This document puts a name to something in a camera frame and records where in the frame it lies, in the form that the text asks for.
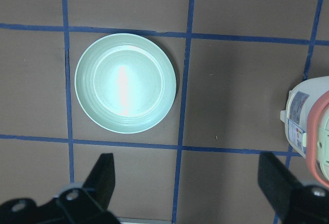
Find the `green plate near left arm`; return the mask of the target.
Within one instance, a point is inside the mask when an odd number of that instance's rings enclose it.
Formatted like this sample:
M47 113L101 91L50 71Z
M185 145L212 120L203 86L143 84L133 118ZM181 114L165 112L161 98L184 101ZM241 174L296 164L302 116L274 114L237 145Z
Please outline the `green plate near left arm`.
M75 71L75 93L100 127L136 134L160 123L176 96L176 75L163 50L138 35L117 33L93 42Z

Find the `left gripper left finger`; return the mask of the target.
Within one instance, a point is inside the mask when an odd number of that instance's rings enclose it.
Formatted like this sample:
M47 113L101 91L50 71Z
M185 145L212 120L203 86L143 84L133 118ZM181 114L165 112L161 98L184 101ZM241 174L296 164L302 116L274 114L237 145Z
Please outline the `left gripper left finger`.
M101 154L82 186L67 189L42 206L31 198L2 203L1 223L118 223L107 210L114 188L114 155Z

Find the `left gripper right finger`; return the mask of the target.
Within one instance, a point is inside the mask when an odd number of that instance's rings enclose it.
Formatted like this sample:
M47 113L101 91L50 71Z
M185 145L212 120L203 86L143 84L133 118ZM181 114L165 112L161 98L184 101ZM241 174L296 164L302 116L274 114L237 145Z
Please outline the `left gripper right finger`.
M328 189L303 185L271 152L262 152L258 185L282 223L328 223Z

